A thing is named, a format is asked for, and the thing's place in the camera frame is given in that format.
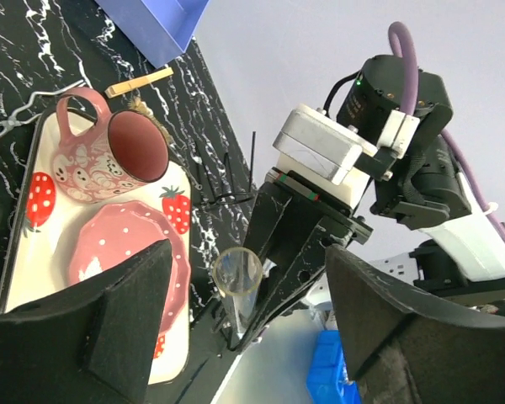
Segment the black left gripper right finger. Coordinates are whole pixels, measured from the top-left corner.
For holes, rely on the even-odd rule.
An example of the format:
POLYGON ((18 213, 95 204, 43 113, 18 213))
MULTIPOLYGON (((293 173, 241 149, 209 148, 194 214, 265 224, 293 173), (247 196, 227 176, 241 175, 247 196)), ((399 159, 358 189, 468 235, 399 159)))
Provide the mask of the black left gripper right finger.
POLYGON ((505 403, 505 316, 441 299, 340 246, 326 271, 364 403, 505 403))

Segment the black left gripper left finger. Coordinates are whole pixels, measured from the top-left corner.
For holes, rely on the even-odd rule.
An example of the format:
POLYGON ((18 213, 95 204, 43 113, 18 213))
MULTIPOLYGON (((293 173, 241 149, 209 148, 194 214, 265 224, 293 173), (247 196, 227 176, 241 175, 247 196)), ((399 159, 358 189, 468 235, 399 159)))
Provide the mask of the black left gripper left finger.
POLYGON ((0 403, 142 403, 171 272, 158 241, 0 314, 0 403))

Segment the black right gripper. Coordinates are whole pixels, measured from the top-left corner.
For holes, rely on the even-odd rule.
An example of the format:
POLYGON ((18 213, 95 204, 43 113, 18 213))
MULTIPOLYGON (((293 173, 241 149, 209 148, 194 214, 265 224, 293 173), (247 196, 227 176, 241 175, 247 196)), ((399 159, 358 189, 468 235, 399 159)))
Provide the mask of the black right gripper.
POLYGON ((246 331, 240 339, 229 336, 227 349, 244 351, 306 294, 324 272, 327 247, 364 244, 371 233, 362 217, 327 191, 294 171, 271 168, 258 191, 243 246, 261 263, 268 259, 276 266, 261 283, 246 331))

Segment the clear glass test tube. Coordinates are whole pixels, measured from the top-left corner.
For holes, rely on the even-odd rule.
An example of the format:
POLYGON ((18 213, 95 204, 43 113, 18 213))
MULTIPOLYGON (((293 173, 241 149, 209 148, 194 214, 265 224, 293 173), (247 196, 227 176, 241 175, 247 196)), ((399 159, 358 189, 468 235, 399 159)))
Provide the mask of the clear glass test tube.
POLYGON ((260 259, 245 247, 229 248, 216 259, 211 276, 228 322, 237 336, 242 337, 253 318, 258 288, 263 278, 260 259))

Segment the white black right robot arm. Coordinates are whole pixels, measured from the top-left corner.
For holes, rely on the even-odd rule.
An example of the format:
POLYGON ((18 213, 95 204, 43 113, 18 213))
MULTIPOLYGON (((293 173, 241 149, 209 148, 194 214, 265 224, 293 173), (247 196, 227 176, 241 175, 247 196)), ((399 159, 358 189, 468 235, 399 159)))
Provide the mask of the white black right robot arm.
POLYGON ((256 281, 247 309, 227 309, 232 351, 311 293, 330 246, 369 240, 355 214, 368 187, 372 214, 428 235, 401 256, 417 273, 413 285, 465 306, 505 299, 505 228, 444 133, 453 110, 442 78, 379 55, 347 82, 335 117, 302 104, 274 142, 279 160, 258 190, 244 242, 273 269, 256 281))

